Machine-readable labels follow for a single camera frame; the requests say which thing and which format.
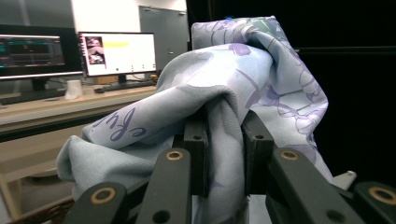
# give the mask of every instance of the computer mouse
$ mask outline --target computer mouse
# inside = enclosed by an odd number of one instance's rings
[[[105,93],[105,89],[104,89],[104,88],[94,89],[93,91],[94,91],[95,93]]]

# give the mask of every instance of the door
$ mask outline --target door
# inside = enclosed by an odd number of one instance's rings
[[[141,32],[154,33],[157,70],[187,52],[190,36],[185,12],[140,6],[139,16]]]

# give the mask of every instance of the black wall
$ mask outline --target black wall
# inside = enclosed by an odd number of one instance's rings
[[[276,16],[329,99],[314,134],[332,174],[351,170],[355,184],[396,187],[396,13],[390,2],[187,0],[187,7],[190,26],[226,16]]]

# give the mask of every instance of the light blue cloth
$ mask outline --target light blue cloth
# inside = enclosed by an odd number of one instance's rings
[[[275,17],[198,22],[193,51],[165,66],[154,95],[86,126],[71,136],[58,160],[59,177],[87,188],[116,181],[129,188],[150,175],[158,154],[172,146],[184,119],[204,106],[209,124],[210,191],[194,197],[194,223],[254,223],[264,197],[244,195],[240,125],[254,110],[279,147],[302,151],[329,181],[313,131],[327,98]]]

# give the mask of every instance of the monitor screen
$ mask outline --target monitor screen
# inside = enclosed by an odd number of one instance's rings
[[[153,33],[78,32],[87,77],[156,71]]]
[[[0,24],[0,80],[81,74],[74,28]]]

